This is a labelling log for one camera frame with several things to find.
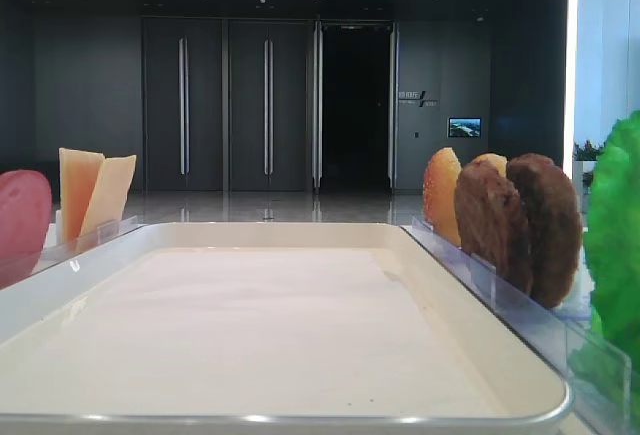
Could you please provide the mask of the green lettuce leaf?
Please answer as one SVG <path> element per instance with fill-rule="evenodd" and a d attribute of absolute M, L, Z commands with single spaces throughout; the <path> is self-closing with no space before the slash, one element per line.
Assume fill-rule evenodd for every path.
<path fill-rule="evenodd" d="M 630 408 L 639 415 L 639 112 L 617 121 L 593 175 L 584 235 L 591 333 L 626 354 L 634 371 Z"/>

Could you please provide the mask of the orange cheese slice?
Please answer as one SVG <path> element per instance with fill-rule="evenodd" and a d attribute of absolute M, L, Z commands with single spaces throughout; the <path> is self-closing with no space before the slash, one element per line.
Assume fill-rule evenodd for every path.
<path fill-rule="evenodd" d="M 105 156 L 102 153 L 59 149 L 61 241 L 76 239 Z"/>

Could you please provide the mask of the pale yellow cheese slice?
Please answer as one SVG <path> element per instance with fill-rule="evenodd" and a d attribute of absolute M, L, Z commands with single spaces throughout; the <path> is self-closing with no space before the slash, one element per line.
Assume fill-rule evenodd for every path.
<path fill-rule="evenodd" d="M 81 226 L 81 236 L 109 222 L 122 220 L 135 167 L 135 155 L 106 158 L 102 162 Z"/>

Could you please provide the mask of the dark double door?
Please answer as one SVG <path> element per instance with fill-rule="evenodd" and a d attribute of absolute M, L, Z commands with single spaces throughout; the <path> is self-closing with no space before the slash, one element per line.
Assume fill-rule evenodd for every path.
<path fill-rule="evenodd" d="M 144 20 L 146 188 L 223 188 L 222 26 Z"/>
<path fill-rule="evenodd" d="M 232 21 L 229 35 L 231 189 L 304 191 L 308 27 Z"/>

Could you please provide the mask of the clear acrylic rack rail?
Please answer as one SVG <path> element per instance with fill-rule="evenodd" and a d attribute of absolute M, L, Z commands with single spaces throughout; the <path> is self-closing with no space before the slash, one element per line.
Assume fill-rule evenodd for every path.
<path fill-rule="evenodd" d="M 467 255 L 420 219 L 404 229 L 492 315 L 560 371 L 574 389 L 574 412 L 589 431 L 639 432 L 639 374 L 631 359 L 597 334 L 581 313 L 541 307 L 497 276 L 488 262 Z"/>
<path fill-rule="evenodd" d="M 108 222 L 93 232 L 72 241 L 45 246 L 33 254 L 2 261 L 1 288 L 10 287 L 54 265 L 70 261 L 80 254 L 130 233 L 140 226 L 136 216 L 120 222 Z"/>

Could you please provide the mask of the brown meat patty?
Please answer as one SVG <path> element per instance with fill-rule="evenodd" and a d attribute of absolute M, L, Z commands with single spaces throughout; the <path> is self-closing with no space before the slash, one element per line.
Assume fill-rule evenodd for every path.
<path fill-rule="evenodd" d="M 462 250 L 491 263 L 498 276 L 529 294 L 529 224 L 514 184 L 491 161 L 473 160 L 458 176 L 454 208 Z"/>
<path fill-rule="evenodd" d="M 578 268 L 583 227 L 571 180 L 554 161 L 528 153 L 511 159 L 506 176 L 518 190 L 529 224 L 530 296 L 551 309 L 569 294 Z"/>

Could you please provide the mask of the rear brown meat patty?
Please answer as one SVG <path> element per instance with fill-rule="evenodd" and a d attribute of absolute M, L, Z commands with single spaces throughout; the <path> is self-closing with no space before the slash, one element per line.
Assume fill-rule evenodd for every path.
<path fill-rule="evenodd" d="M 571 180 L 554 161 L 528 153 L 511 159 L 506 176 L 518 190 L 529 224 L 530 296 L 551 309 L 569 294 L 578 268 L 583 227 Z"/>

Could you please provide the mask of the dark double door left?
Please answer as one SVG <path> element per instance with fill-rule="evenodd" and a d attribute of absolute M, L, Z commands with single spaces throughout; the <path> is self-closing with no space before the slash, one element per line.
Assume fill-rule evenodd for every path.
<path fill-rule="evenodd" d="M 144 20 L 146 188 L 223 188 L 222 26 Z"/>

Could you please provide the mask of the bread slice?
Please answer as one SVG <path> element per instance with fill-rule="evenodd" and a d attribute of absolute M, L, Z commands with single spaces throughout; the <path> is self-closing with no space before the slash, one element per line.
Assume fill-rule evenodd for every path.
<path fill-rule="evenodd" d="M 486 161 L 490 163 L 503 178 L 506 177 L 506 166 L 507 166 L 508 160 L 505 156 L 498 155 L 495 153 L 484 153 L 484 154 L 478 155 L 472 160 L 473 163 L 481 162 L 481 161 Z"/>
<path fill-rule="evenodd" d="M 454 208 L 454 191 L 461 169 L 454 150 L 444 147 L 429 160 L 423 180 L 425 220 L 455 246 L 461 243 Z"/>

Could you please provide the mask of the red tomato slice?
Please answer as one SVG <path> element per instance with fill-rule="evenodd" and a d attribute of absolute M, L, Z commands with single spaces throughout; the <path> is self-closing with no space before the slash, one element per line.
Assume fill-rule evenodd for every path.
<path fill-rule="evenodd" d="M 33 170 L 1 175 L 1 288 L 28 278 L 49 229 L 52 196 L 48 180 Z"/>

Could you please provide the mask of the front bread slice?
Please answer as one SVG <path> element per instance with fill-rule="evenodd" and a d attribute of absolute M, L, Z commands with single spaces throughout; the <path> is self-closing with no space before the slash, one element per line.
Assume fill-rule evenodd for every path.
<path fill-rule="evenodd" d="M 423 180 L 425 220 L 455 246 L 461 243 L 454 208 L 454 191 L 461 169 L 454 150 L 444 147 L 429 160 Z"/>

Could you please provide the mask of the dark double door middle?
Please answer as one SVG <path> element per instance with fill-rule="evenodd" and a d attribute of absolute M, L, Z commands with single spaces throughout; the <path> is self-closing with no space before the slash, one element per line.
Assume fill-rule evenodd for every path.
<path fill-rule="evenodd" d="M 304 191 L 308 27 L 232 21 L 229 35 L 231 189 Z"/>

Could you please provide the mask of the potted plant with flowers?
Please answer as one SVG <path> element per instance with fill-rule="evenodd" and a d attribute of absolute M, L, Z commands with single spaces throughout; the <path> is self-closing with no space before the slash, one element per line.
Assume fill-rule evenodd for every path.
<path fill-rule="evenodd" d="M 583 144 L 575 143 L 573 156 L 575 161 L 596 161 L 604 150 L 603 144 L 594 144 L 586 140 Z"/>

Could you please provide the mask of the rear bread slice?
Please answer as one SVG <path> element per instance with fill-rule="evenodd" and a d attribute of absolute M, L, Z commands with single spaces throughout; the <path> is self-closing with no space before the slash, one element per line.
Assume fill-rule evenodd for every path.
<path fill-rule="evenodd" d="M 506 177 L 506 166 L 507 166 L 508 160 L 505 156 L 498 155 L 495 153 L 484 153 L 484 154 L 478 155 L 472 160 L 473 163 L 481 162 L 481 161 L 486 161 L 490 163 L 503 178 Z"/>

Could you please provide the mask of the white rectangular serving tray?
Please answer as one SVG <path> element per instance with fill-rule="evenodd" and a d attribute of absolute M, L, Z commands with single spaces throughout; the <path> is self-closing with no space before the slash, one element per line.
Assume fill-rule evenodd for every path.
<path fill-rule="evenodd" d="M 393 225 L 146 225 L 1 292 L 5 434 L 551 434 L 573 401 Z"/>

